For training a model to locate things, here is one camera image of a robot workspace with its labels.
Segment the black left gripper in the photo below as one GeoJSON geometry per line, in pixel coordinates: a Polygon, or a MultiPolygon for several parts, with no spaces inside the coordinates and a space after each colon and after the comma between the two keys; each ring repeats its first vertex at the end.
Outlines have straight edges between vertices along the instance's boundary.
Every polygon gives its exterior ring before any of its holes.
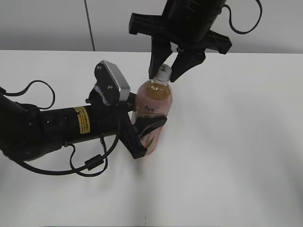
{"type": "Polygon", "coordinates": [[[118,141],[121,141],[134,159],[144,157],[147,149],[140,139],[148,133],[165,125],[167,117],[137,117],[134,126],[129,118],[129,112],[136,110],[136,94],[130,92],[128,99],[115,105],[107,106],[101,96],[93,89],[86,102],[90,104],[90,122],[94,126],[94,134],[99,136],[115,135],[112,146],[105,152],[106,158],[113,152],[118,141]]]}

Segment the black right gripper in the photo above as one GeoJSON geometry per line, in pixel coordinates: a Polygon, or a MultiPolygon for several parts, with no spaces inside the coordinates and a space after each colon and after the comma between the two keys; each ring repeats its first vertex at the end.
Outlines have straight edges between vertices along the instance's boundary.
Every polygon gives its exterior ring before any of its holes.
{"type": "Polygon", "coordinates": [[[180,28],[170,27],[167,19],[163,16],[132,13],[128,31],[132,35],[144,34],[151,36],[149,79],[156,76],[159,68],[173,53],[170,42],[184,50],[178,53],[171,67],[171,82],[175,82],[191,68],[202,64],[205,60],[204,49],[226,54],[232,46],[229,37],[211,30],[208,30],[206,34],[195,41],[193,35],[187,34],[180,28]]]}

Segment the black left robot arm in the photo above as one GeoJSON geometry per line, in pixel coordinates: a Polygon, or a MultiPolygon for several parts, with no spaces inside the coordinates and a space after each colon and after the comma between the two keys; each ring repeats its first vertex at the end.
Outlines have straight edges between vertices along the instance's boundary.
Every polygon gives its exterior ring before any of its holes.
{"type": "Polygon", "coordinates": [[[91,91],[86,106],[41,111],[1,95],[0,149],[9,158],[32,161],[67,144],[116,134],[134,159],[141,158],[147,148],[140,139],[162,127],[167,118],[139,117],[132,124],[128,113],[134,108],[135,97],[131,93],[127,101],[107,106],[91,91]]]}

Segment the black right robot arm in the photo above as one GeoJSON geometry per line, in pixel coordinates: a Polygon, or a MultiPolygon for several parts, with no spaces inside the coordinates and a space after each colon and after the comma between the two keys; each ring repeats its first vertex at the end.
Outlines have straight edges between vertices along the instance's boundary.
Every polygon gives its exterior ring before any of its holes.
{"type": "Polygon", "coordinates": [[[132,13],[129,33],[151,37],[149,79],[172,54],[171,44],[177,45],[178,52],[171,66],[171,82],[202,64],[207,49],[226,54],[232,46],[229,37],[211,30],[224,4],[223,0],[169,0],[161,15],[132,13]]]}

